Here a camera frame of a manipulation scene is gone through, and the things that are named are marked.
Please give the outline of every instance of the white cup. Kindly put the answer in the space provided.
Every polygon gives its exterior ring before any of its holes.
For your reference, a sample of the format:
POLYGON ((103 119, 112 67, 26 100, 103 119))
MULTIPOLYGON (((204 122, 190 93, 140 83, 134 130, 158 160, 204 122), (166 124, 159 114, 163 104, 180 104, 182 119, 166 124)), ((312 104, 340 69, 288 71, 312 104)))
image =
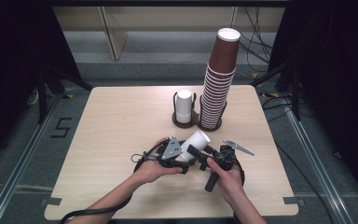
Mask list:
POLYGON ((180 123, 189 123, 191 121, 191 91, 180 90, 176 95, 176 120, 180 123))
POLYGON ((195 133, 193 133, 193 135, 187 138, 187 140, 185 140, 185 142, 181 145, 181 148, 183 150, 181 157, 185 161, 192 160, 194 157, 187 152, 188 146, 192 145, 199 151, 202 151, 203 149, 206 148, 206 146, 208 146, 210 142, 211 140, 203 131, 200 130, 196 131, 195 133))

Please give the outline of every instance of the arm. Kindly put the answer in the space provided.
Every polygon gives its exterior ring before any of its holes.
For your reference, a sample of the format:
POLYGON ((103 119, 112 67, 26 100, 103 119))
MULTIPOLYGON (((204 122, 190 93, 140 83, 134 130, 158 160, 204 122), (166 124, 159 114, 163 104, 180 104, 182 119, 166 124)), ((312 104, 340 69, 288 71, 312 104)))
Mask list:
POLYGON ((219 175, 217 184, 220 192, 240 222, 242 224, 267 223, 247 197, 241 183, 239 167, 234 165, 231 170, 225 171, 211 158, 208 158, 207 162, 212 171, 219 175))
MULTIPOLYGON (((128 199, 143 184, 154 182, 163 175, 175 175, 182 173, 179 167, 164 168, 157 161, 145 161, 139 169, 124 180, 120 185, 103 196, 99 201, 89 207, 89 209, 98 209, 113 207, 128 199)), ((74 217, 68 223, 107 223, 115 214, 101 214, 92 216, 74 217)))

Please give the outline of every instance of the wooden table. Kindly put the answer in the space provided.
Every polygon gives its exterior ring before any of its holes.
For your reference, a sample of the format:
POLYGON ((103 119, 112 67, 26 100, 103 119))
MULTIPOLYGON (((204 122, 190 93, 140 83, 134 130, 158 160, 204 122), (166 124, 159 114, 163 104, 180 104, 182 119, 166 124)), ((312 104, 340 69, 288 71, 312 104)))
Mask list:
MULTIPOLYGON (((46 218, 61 219, 103 197, 132 173, 131 155, 147 151, 161 137, 186 140, 198 130, 172 123, 172 97, 181 89, 199 98, 203 92, 203 86, 95 88, 51 195, 62 201, 48 205, 46 218)), ((298 212, 296 204, 283 202, 294 194, 254 87, 231 86, 221 128, 206 134, 216 149, 230 139, 255 153, 236 152, 246 174, 244 188, 262 216, 298 212)), ((210 173, 199 168, 196 163, 186 175, 163 176, 140 187, 114 218, 232 217, 218 186, 212 193, 204 189, 210 173)))

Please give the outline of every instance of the gray floor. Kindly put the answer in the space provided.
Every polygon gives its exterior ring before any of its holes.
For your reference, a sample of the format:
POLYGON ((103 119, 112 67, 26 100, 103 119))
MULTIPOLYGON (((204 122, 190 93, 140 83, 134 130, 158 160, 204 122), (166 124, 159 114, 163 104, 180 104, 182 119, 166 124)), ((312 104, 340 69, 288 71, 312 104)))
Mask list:
MULTIPOLYGON (((113 62, 103 33, 69 32, 66 36, 82 77, 94 86, 202 85, 206 62, 215 38, 212 33, 130 33, 120 60, 113 62)), ((272 45, 274 34, 263 34, 263 37, 272 45)), ((263 53, 256 45, 252 45, 251 48, 257 53, 263 53)), ((263 72, 252 68, 267 70, 265 63, 251 55, 247 59, 247 56, 245 51, 240 51, 234 85, 249 84, 252 81, 252 74, 264 75, 263 72)), ((256 91, 276 92, 274 89, 276 80, 275 77, 263 83, 256 88, 256 91)), ((62 98, 55 107, 5 213, 0 218, 0 223, 57 223, 44 219, 46 206, 42 201, 49 197, 54 188, 89 97, 87 91, 80 90, 70 82, 65 82, 64 85, 74 96, 62 98), (63 134, 62 130, 56 130, 56 125, 61 118, 70 118, 62 122, 62 125, 69 127, 70 130, 64 138, 52 138, 52 135, 63 134)), ((260 96, 260 103, 263 104, 267 99, 269 98, 260 96)), ((281 99, 273 99, 266 104, 266 107, 281 103, 281 99)), ((307 104, 304 95, 300 107, 301 124, 348 208, 353 223, 358 223, 358 186, 345 163, 332 155, 334 146, 312 113, 311 105, 307 104)), ((322 185, 287 116, 288 113, 290 112, 287 112, 283 106, 265 110, 273 137, 321 194, 329 206, 334 222, 338 223, 339 219, 330 207, 322 185)), ((30 105, 23 111, 21 119, 6 140, 7 147, 0 149, 0 190, 27 147, 37 120, 38 107, 30 105)), ((322 203, 310 185, 281 151, 280 155, 293 192, 300 202, 299 213, 293 217, 266 217, 266 220, 269 223, 330 223, 322 203)))

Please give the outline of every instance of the black backdrop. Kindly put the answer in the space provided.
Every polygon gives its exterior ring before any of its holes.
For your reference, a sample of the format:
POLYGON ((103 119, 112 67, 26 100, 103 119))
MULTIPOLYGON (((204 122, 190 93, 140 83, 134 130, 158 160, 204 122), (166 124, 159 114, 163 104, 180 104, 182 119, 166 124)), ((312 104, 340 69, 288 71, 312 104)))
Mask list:
POLYGON ((81 80, 52 8, 0 1, 0 145, 46 66, 81 80))
MULTIPOLYGON (((327 11, 311 51, 299 62, 300 82, 358 182, 358 0, 338 1, 327 11)), ((287 59, 312 12, 308 7, 285 10, 268 70, 287 59)))

